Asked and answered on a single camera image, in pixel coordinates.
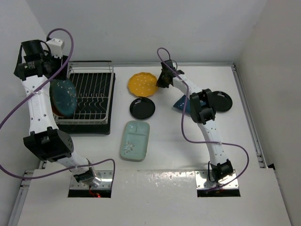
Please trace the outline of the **yellow polka dot plate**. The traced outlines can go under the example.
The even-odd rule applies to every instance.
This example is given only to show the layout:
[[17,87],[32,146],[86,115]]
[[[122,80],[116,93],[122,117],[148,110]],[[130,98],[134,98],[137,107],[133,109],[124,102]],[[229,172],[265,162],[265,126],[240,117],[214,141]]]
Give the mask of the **yellow polka dot plate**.
[[128,80],[127,88],[137,97],[153,96],[158,90],[157,77],[146,72],[136,73]]

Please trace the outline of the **teal round floral plate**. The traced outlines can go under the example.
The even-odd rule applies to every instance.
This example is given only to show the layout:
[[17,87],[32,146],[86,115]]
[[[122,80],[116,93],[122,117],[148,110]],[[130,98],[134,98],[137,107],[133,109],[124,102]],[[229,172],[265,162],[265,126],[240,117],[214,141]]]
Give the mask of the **teal round floral plate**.
[[71,117],[77,110],[77,90],[71,80],[52,80],[50,82],[50,102],[62,117]]

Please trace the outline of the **light green rectangular plate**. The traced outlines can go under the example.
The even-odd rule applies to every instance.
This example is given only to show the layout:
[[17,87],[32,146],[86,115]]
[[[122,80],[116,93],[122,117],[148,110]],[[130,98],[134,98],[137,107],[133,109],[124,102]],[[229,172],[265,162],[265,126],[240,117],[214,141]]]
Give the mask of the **light green rectangular plate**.
[[124,129],[120,157],[126,161],[143,161],[146,157],[150,125],[144,121],[129,121]]

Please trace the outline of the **black small round plate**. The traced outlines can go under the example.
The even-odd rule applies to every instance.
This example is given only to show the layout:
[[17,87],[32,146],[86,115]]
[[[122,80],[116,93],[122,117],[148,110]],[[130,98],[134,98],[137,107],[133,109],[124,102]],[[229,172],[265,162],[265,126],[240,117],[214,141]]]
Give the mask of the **black small round plate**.
[[213,110],[216,113],[225,113],[233,106],[231,97],[223,91],[212,92]]

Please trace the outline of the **red and teal plate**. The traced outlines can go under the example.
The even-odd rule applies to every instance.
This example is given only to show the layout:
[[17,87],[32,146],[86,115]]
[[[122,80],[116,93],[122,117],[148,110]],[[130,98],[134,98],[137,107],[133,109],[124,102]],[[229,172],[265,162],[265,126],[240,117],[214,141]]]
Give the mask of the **red and teal plate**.
[[54,105],[52,105],[51,107],[52,107],[53,114],[55,114],[58,117],[62,117],[62,115],[59,113],[59,111],[56,109]]

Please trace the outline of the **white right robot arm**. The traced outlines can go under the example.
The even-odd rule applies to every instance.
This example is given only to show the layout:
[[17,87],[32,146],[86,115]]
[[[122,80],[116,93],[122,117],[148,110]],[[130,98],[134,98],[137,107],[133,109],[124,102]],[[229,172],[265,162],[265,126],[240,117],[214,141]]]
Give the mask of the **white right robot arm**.
[[213,93],[210,89],[201,89],[191,82],[183,71],[177,71],[172,60],[161,62],[161,66],[157,86],[168,88],[171,85],[186,95],[184,104],[190,102],[190,116],[200,128],[209,151],[211,175],[208,176],[208,180],[218,183],[219,180],[232,174],[233,167],[217,132]]

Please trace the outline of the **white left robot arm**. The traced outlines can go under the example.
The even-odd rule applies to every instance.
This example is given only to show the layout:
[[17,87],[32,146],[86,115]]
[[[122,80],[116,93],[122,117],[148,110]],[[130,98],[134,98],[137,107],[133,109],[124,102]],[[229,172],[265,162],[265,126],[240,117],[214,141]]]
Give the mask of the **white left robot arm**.
[[58,128],[52,112],[47,80],[60,68],[63,47],[63,40],[50,38],[46,42],[21,43],[14,74],[30,97],[30,129],[29,136],[24,137],[24,145],[40,160],[57,162],[68,168],[77,182],[96,188],[101,183],[100,176],[87,158],[74,151],[71,136]]

